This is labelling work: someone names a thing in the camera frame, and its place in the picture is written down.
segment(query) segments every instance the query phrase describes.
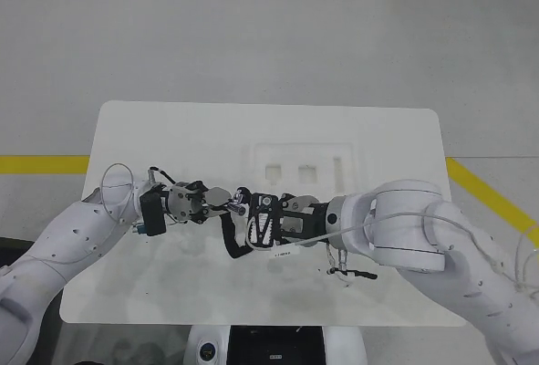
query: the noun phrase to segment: cable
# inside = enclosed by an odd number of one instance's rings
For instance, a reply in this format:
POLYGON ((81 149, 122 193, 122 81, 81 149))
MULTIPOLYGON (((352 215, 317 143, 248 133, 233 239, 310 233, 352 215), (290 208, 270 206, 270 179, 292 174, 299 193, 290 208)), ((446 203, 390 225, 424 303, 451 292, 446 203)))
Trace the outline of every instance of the cable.
POLYGON ((521 234, 521 236, 520 236, 520 238, 518 240, 518 244, 516 246, 516 252, 515 252, 515 256, 514 256, 514 279, 515 279, 514 282, 519 287, 519 289, 521 289, 521 290, 527 289, 527 288, 534 289, 534 291, 529 294, 529 297, 532 298, 532 299, 535 299, 535 300, 536 300, 535 296, 537 294, 539 294, 539 285, 529 284, 529 283, 526 282, 526 269, 528 267, 528 263, 533 258, 539 256, 539 248, 534 249, 533 252, 531 252, 529 254, 529 256, 527 256, 524 259, 522 269, 519 266, 520 266, 520 252, 521 252, 521 247, 522 247, 523 242, 524 242, 524 238, 526 236, 528 236, 536 228, 539 228, 539 224, 535 224, 535 225, 527 228, 521 234))
POLYGON ((172 179, 172 178, 170 177, 169 174, 167 174, 164 170, 160 169, 159 167, 151 166, 151 167, 150 167, 150 170, 153 170, 153 171, 156 171, 156 172, 161 173, 161 175, 162 175, 163 177, 165 177, 166 179, 168 179, 168 181, 169 181, 172 185, 174 185, 174 184, 176 183, 176 182, 174 181, 174 179, 172 179))
POLYGON ((133 171, 125 163, 120 163, 120 162, 112 163, 107 168, 107 170, 105 170, 105 172, 103 172, 103 176, 101 177, 101 181, 100 181, 100 183, 98 185, 98 191, 99 191, 99 194, 100 194, 100 197, 101 197, 101 205, 103 205, 103 209, 105 210, 105 212, 107 213, 109 218, 111 218, 111 220, 113 222, 115 222, 116 224, 122 224, 123 223, 123 222, 121 222, 121 217, 125 213, 125 210, 127 209, 128 205, 130 204, 131 199, 133 198, 133 187, 134 186, 135 186, 135 181, 134 181, 134 178, 133 178, 133 171), (130 176, 131 176, 130 192, 128 193, 127 201, 125 202, 125 206, 121 210, 121 213, 119 213, 119 217, 117 217, 117 219, 114 218, 113 215, 111 215, 111 212, 109 211, 109 209, 107 209, 107 206, 105 205, 105 198, 103 197, 103 190, 104 190, 103 186, 105 184, 105 177, 107 176, 107 173, 109 172, 109 170, 111 170, 115 166, 123 166, 123 167, 125 167, 127 169, 127 171, 130 172, 130 176))

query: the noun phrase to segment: concrete floor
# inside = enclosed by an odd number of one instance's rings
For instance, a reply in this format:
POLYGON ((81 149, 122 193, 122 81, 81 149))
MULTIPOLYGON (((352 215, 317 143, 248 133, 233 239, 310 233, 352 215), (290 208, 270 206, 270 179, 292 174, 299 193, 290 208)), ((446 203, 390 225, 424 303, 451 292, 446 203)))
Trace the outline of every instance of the concrete floor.
MULTIPOLYGON (((430 108, 446 155, 539 220, 539 1, 0 0, 0 154, 89 154, 110 99, 430 108)), ((0 235, 36 239, 83 182, 0 176, 0 235)), ((476 224, 515 244, 451 188, 476 224)), ((143 330, 170 338, 170 356, 186 335, 143 330)), ((492 364, 470 326, 364 335, 374 365, 492 364)), ((105 356, 73 343, 71 354, 105 356)))

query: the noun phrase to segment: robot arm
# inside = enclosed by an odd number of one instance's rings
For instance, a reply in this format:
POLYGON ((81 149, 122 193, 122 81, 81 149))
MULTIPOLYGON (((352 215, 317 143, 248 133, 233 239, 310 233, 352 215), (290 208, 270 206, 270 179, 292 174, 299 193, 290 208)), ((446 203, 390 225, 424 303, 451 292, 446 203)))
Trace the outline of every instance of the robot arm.
POLYGON ((202 182, 171 181, 167 187, 155 181, 156 171, 150 169, 149 180, 140 182, 106 173, 100 189, 71 204, 24 255, 0 269, 0 365, 22 365, 29 360, 50 301, 68 281, 104 256, 132 225, 156 235, 166 230, 165 214, 177 223, 201 224, 225 212, 215 210, 214 203, 228 201, 228 192, 209 190, 202 182), (144 223, 134 224, 142 216, 144 223))
POLYGON ((444 202, 437 187, 389 182, 373 193, 335 198, 327 214, 338 218, 330 216, 327 232, 372 222, 329 243, 396 267, 425 296, 472 323, 499 365, 539 364, 539 303, 511 280, 513 260, 444 202))

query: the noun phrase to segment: small object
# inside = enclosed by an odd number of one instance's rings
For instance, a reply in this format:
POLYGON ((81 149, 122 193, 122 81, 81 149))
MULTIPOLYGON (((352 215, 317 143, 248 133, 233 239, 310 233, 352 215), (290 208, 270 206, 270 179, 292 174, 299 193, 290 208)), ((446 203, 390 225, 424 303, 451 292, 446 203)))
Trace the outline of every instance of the small object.
POLYGON ((334 224, 337 220, 338 220, 338 217, 335 214, 330 213, 330 214, 327 215, 327 222, 328 223, 334 224))
POLYGON ((228 203, 226 205, 226 209, 230 210, 231 212, 235 212, 241 216, 245 215, 247 213, 247 210, 244 206, 240 204, 235 203, 228 203))
POLYGON ((199 355, 202 361, 210 361, 216 355, 216 348, 212 343, 206 342, 200 347, 199 355))
POLYGON ((138 235, 145 235, 147 233, 147 231, 145 230, 145 224, 136 224, 135 226, 133 226, 132 232, 138 235))

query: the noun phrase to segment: white table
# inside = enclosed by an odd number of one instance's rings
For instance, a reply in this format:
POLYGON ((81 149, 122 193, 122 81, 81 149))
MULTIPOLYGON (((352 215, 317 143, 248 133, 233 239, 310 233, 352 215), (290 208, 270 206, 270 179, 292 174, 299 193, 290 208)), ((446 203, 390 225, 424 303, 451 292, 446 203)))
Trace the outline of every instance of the white table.
MULTIPOLYGON (((328 201, 413 178, 437 183, 451 198, 438 117, 429 109, 111 101, 99 114, 83 196, 113 162, 142 175, 157 165, 176 180, 231 192, 243 185, 328 201)), ((236 223, 242 232, 244 222, 236 223)), ((464 323, 392 268, 358 255, 348 267, 378 280, 344 288, 325 274, 321 244, 285 258, 253 252, 232 260, 215 218, 153 238, 128 232, 67 285, 60 313, 76 323, 464 323)))

